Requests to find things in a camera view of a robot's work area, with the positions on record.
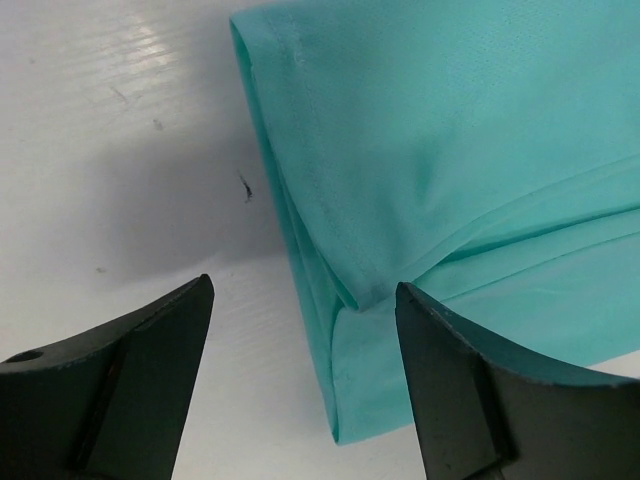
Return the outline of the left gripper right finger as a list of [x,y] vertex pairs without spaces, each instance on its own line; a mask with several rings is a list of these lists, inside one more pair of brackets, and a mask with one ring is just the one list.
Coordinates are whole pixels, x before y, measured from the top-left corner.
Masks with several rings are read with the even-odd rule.
[[409,283],[396,325],[430,479],[635,479],[639,383],[527,349]]

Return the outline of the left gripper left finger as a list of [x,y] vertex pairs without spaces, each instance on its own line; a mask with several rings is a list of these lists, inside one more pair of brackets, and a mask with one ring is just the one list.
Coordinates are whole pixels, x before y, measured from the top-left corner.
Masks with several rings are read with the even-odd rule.
[[169,479],[214,303],[201,275],[1,364],[4,479]]

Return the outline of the teal green t-shirt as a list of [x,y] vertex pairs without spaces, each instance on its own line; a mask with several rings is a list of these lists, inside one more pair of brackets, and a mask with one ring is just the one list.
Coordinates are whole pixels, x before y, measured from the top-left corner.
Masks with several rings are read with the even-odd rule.
[[639,348],[635,1],[281,1],[230,28],[330,429],[412,420],[395,290],[544,355]]

